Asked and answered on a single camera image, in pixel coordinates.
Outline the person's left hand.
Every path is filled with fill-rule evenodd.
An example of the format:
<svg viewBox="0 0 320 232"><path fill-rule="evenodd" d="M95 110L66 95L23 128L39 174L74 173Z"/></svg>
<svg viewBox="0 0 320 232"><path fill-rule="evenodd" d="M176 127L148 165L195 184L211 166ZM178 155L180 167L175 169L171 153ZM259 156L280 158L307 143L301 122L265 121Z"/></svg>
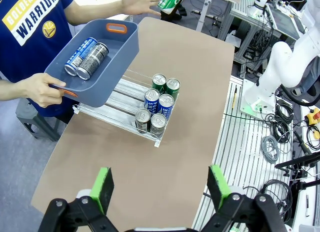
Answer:
<svg viewBox="0 0 320 232"><path fill-rule="evenodd" d="M138 15L143 13L151 13L154 15L160 15L151 9L152 6L158 5L160 0L121 0L120 11L126 15Z"/></svg>

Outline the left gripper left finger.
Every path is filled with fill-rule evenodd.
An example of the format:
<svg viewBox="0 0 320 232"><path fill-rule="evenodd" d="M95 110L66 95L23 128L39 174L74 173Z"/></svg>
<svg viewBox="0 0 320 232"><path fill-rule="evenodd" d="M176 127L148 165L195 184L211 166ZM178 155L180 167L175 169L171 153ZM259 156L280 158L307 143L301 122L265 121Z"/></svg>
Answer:
<svg viewBox="0 0 320 232"><path fill-rule="evenodd" d="M50 201L39 232L75 232L87 226L92 232L116 232L106 216L114 190L111 168L101 168L89 195L68 203L65 199Z"/></svg>

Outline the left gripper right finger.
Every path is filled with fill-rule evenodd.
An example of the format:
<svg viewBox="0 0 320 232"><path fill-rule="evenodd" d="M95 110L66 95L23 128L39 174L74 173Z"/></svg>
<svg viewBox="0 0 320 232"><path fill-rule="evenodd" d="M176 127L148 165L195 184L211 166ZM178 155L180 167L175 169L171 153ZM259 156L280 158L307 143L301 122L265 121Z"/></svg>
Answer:
<svg viewBox="0 0 320 232"><path fill-rule="evenodd" d="M286 232L276 204L268 194L253 199L231 192L218 165L208 167L207 188L215 213L203 232L228 232L235 223L245 224L250 232Z"/></svg>

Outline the person's right hand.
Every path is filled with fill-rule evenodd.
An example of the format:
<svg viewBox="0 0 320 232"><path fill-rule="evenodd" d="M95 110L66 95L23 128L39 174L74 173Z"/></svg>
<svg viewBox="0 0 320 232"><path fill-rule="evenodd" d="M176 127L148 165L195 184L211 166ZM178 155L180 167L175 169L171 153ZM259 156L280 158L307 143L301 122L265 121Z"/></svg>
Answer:
<svg viewBox="0 0 320 232"><path fill-rule="evenodd" d="M23 81L26 97L42 108L62 103L64 92L61 89L52 88L51 85L65 87L66 83L47 73L36 73Z"/></svg>

